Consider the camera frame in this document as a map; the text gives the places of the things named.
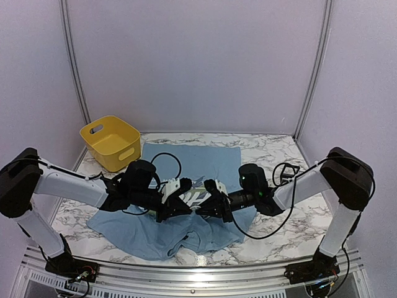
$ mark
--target blue towel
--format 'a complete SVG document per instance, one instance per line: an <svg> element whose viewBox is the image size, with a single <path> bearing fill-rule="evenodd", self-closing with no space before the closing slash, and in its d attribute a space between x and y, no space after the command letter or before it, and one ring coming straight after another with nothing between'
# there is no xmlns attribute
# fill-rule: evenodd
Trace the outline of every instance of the blue towel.
<svg viewBox="0 0 397 298"><path fill-rule="evenodd" d="M145 144L143 159L151 160L155 154L164 151L180 159L181 177L192 179L194 186L206 179L219 179L228 192L239 189L239 148ZM154 164L162 180L171 179L178 172L178 165L170 156L159 156ZM141 209L130 206L128 211L140 213ZM256 210L250 207L233 214L239 226L247 230L254 220ZM122 211L100 210L87 225L103 234L119 249L146 260L166 260L174 256L181 246L197 253L205 253L220 250L244 239L244 235L233 223L223 223L222 219L216 218L204 219L194 212L157 223L149 214L134 216Z"/></svg>

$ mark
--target metal frame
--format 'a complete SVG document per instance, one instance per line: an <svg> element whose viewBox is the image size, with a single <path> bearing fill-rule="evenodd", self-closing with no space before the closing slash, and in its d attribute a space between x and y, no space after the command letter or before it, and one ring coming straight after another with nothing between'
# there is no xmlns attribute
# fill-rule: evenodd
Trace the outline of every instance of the metal frame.
<svg viewBox="0 0 397 298"><path fill-rule="evenodd" d="M340 275L343 276L347 260L343 252L337 258L341 267ZM366 273L358 250L350 250L349 258L350 272L354 274L360 296L369 298ZM116 294L123 298L266 297L267 294L276 295L288 288L303 286L291 285L283 274L286 265L310 259L311 256L307 256L262 264L211 267L147 266L97 260L100 270L96 283L91 284L89 297L110 298L117 297ZM40 250L28 246L11 297L23 297L30 280L62 289L67 278L48 273L44 267L45 260Z"/></svg>
<svg viewBox="0 0 397 298"><path fill-rule="evenodd" d="M61 8L61 20L62 20L63 34L65 36L66 51L68 52L74 88L76 89L76 94L77 94L77 98L78 98L78 102L79 102L79 106L80 106L81 115L83 117L83 121L85 124L88 124L91 122L91 117L89 115L86 97L84 95L83 85L81 84L81 80L80 80L80 74L79 74L79 70L78 70L78 66L77 66L76 55L74 53L68 1L60 0L60 8Z"/></svg>
<svg viewBox="0 0 397 298"><path fill-rule="evenodd" d="M293 134L293 138L298 140L303 127L305 126L306 119L309 113L310 105L313 102L314 92L316 91L316 85L318 82L319 73L321 70L321 65L323 64L328 38L329 38L329 29L331 26L331 15L332 15L332 8L333 8L333 0L326 0L324 6L324 16L323 16L323 24L321 26L320 32L320 40L318 42L316 60L314 62L313 71L311 73L311 78L309 81L309 86L306 92L305 100L303 102L303 107L298 119L297 127Z"/></svg>

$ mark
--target cable connector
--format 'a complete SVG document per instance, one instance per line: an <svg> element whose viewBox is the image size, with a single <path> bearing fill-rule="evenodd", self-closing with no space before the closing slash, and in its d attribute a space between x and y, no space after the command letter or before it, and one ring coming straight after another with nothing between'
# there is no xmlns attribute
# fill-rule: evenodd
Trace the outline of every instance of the cable connector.
<svg viewBox="0 0 397 298"><path fill-rule="evenodd" d="M89 275L90 275L90 272L85 271L85 272L81 273L78 277L73 278L73 279L69 279L69 280L68 280L68 284L72 284L72 283L74 283L74 282L76 282L76 281L80 281L80 280L82 280L82 279L85 279L85 278L88 277Z"/></svg>

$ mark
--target black cable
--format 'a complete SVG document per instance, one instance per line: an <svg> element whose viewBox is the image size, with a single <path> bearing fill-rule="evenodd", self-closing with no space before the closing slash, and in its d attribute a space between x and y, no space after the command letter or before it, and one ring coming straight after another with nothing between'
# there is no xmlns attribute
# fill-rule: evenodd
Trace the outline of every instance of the black cable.
<svg viewBox="0 0 397 298"><path fill-rule="evenodd" d="M176 175L175 179L179 178L179 176L181 175L181 172L182 172L182 164L181 164L181 162L179 161L178 157L176 157L176 156L173 155L172 153L168 153L168 152L161 152L161 153L158 153L158 154L156 154L156 155L151 159L150 163L153 163L154 160L155 160L157 157L161 156L161 155L168 155L168 156L173 157L173 158L176 160L176 162L178 163L178 166L179 166L179 171L178 171L178 175Z"/></svg>
<svg viewBox="0 0 397 298"><path fill-rule="evenodd" d="M349 255L347 254L346 249L344 248L345 242L346 242L347 238L345 239L345 241L343 241L342 244L342 250L346 255L346 259L347 259L347 271L346 271L346 275L344 277L344 279L341 281L341 283L338 285L338 287L335 289L335 291L333 291L332 293L330 293L330 295L328 295L328 297L331 297L332 295L334 295L341 287L342 285L345 283L347 276L349 275L349 271L350 271L350 259L349 259Z"/></svg>
<svg viewBox="0 0 397 298"><path fill-rule="evenodd" d="M85 298L85 297L87 297L87 295L88 295L88 293L89 293L89 281L87 280L87 279L84 279L84 278L82 278L81 279L82 281L85 281L86 283L87 283L87 289L86 289L86 291L85 291L85 293L83 294L83 295L81 295L81 296L79 296L79 297L76 297L76 298ZM58 294L58 295L61 295L61 296L63 296L63 297L70 297L70 298L75 298L74 297L74 295L76 295L76 294L72 294L72 293L69 293L69 292L63 292L63 293L59 293L56 289L55 289L55 292Z"/></svg>
<svg viewBox="0 0 397 298"><path fill-rule="evenodd" d="M122 212L125 214L130 214L130 215L144 215L149 212L149 209L146 211L143 211L142 213L132 213L132 212L124 211L124 210L122 210Z"/></svg>
<svg viewBox="0 0 397 298"><path fill-rule="evenodd" d="M43 248L42 248L40 245L39 245L38 247L39 247L40 251L42 252L42 256L43 256L43 258L45 259L45 261L46 261L48 264L50 264L52 268L54 268L55 270L59 271L58 268L57 268L53 263L51 263L51 261L45 256L45 253L44 253L44 251L43 251ZM62 272L62 273L63 273L63 274L75 274L75 275L79 276L78 273L71 273L71 272ZM86 290L86 292L85 292L82 296L80 296L80 297L78 297L78 298L85 298L85 297L88 295L88 292L89 292L89 281L86 280L86 279L81 279L81 280L84 280L84 281L87 282L87 290ZM55 292L56 292L57 294L61 294L62 296L64 295L64 293L58 293L58 291L57 291L56 289L55 289Z"/></svg>
<svg viewBox="0 0 397 298"><path fill-rule="evenodd" d="M276 234L276 233L287 223L288 219L290 218L290 216L291 216L291 214L292 214L293 207L294 207L294 203L295 203L295 191L296 191L296 188L297 188L297 177L294 177L294 179L293 179L292 202L291 202L290 213L288 213L288 215L287 215L287 217L285 218L285 220L283 221L283 223L282 223L278 228L276 228L272 233L270 233L270 234L268 234L268 235L266 235L266 236L263 236L263 237L251 236L250 234L247 234L246 232L244 232L244 230L242 230L242 228L239 227L239 225L238 225L237 222L236 222L236 219L234 218L233 213L231 213L231 219L233 220L234 225L235 225L236 228L237 228L241 233L243 233L245 236L247 236L247 237L249 237L249 238L251 238L251 239L255 239L255 240L263 240L263 239L269 238L270 236Z"/></svg>
<svg viewBox="0 0 397 298"><path fill-rule="evenodd" d="M41 165L48 166L48 164L45 163L44 161L36 160L35 158L18 158L17 160L10 161L8 164L3 166L2 169L0 169L0 175L3 174L3 172L5 172L10 165L13 165L14 163L18 163L20 161L33 161L35 163L40 163Z"/></svg>
<svg viewBox="0 0 397 298"><path fill-rule="evenodd" d="M83 280L87 282L87 290L82 296L80 296L78 298L85 298L85 297L87 297L87 295L89 293L89 281L87 279L83 279Z"/></svg>
<svg viewBox="0 0 397 298"><path fill-rule="evenodd" d="M318 163L316 163L315 165L311 166L310 168L308 168L306 171L300 173L297 175L297 178L299 178L300 176L306 174L307 172L311 171L312 169L318 167L319 165L321 165L322 163L325 163L328 160L339 160L339 159L344 159L344 160L350 160L353 161L356 165L358 166L362 166L362 168L367 172L367 174L370 176L371 180L372 180L372 192L371 195L369 196L369 200L373 197L374 193L375 193L375 189L376 189L376 183L375 183L375 178L373 177L373 173L371 173L371 171L364 166L361 162L357 161L354 158L351 157L346 157L346 156L329 156L329 157L325 157L323 160L319 161Z"/></svg>
<svg viewBox="0 0 397 298"><path fill-rule="evenodd" d="M8 164L3 166L2 169L0 169L0 175L3 174L3 172L5 172L10 165L13 165L14 163L18 163L20 161L32 161L32 163L40 163L43 166L49 166L51 169L55 169L55 170L57 170L59 172L66 173L66 174L72 175L72 176L77 177L77 178L81 178L81 179L85 179L86 178L85 176L80 175L80 174L78 174L76 172L68 171L67 169L59 168L59 167L54 166L54 165L48 165L48 163L46 163L46 162L44 162L42 160L39 160L39 159L35 159L35 158L18 158L17 160L12 160ZM88 177L88 180L97 179L101 175L103 175L102 172L100 172L97 175L93 175L93 176Z"/></svg>
<svg viewBox="0 0 397 298"><path fill-rule="evenodd" d="M276 187L279 187L279 186L282 185L282 183L277 184L277 183L275 182L275 172L276 172L276 170L279 168L279 166L291 166L291 164L290 164L290 163L279 163L279 164L278 164L277 166L275 166L275 168L273 169L272 181L273 181L274 186L276 186Z"/></svg>
<svg viewBox="0 0 397 298"><path fill-rule="evenodd" d="M45 253L44 253L44 251L43 251L43 248L39 245L38 246L38 248L40 249L40 251L42 252L42 256L43 256L43 259L48 263L48 264L50 264L50 266L52 267L52 268L54 268L54 270L56 270L56 271L59 271L59 269L58 269L58 267L57 266L55 266L52 262L51 262L51 259L49 259L49 258L47 258L46 256L45 256ZM63 272L64 274L75 274L75 275L79 275L79 273L77 273L77 272Z"/></svg>
<svg viewBox="0 0 397 298"><path fill-rule="evenodd" d="M290 213L287 215L287 218L283 221L283 223L282 223L277 229L275 229L272 233L270 233L270 234L268 234L268 235L266 235L266 236L263 236L263 237L254 237L254 236L251 236L251 235L247 234L246 232L244 232L244 231L242 230L242 228L239 227L239 225L237 224L236 220L234 219L233 213L231 213L231 216L232 216L232 220L233 220L234 225L235 225L236 228L237 228L241 233L243 233L245 236L247 236L247 237L249 237L249 238L251 238L251 239L255 239L255 240L263 240L263 239L269 238L270 236L274 235L275 233L277 233L277 232L287 223L287 220L288 220L288 219L290 218L290 216L292 215L292 210L293 210L293 206L294 206L294 202L295 202L295 191L296 191L296 187L297 187L297 179L298 179L300 176L302 176L302 175L306 174L307 172L311 171L312 169L314 169L314 168L318 167L319 165L325 163L326 161L328 161L328 160L337 160L337 159L345 159L345 160L353 161L355 164L361 166L361 167L368 173L368 175L370 176L370 178L371 178L371 180L372 180L372 192L371 192L371 195L370 195L369 198L368 198L368 199L370 200L370 199L373 197L373 195L374 195L374 193L375 193L375 189L376 189L375 178L373 177L373 174L370 172L370 170L369 170L366 166L364 166L361 162L355 160L354 158L346 157L346 156L329 156L329 157L326 157L326 158L324 158L323 160L319 161L319 162L316 163L315 165L311 166L311 167L308 168L306 171L304 171L304 172L302 172L302 173L300 173L300 174L296 174L296 175L295 175L294 180L293 180L292 204L291 204ZM278 187L280 187L280 186L283 186L283 185L286 185L286 184L287 184L287 183L285 183L285 184L277 184L277 183L275 182L275 178L274 178L274 176L275 176L275 171L276 171L276 169L277 169L279 166L282 166L282 165L290 165L290 164L289 164L289 163L279 163L279 164L273 169L272 180L273 180L273 183L274 183L274 185L276 186L276 188L278 188Z"/></svg>

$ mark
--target basket handle hole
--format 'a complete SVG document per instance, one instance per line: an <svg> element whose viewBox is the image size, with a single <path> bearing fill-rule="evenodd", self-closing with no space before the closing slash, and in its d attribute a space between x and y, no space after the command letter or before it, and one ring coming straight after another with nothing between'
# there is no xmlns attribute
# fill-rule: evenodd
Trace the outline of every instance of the basket handle hole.
<svg viewBox="0 0 397 298"><path fill-rule="evenodd" d="M102 130L104 126L102 124L99 124L98 126L95 126L94 128L90 129L89 133L93 135L94 133Z"/></svg>

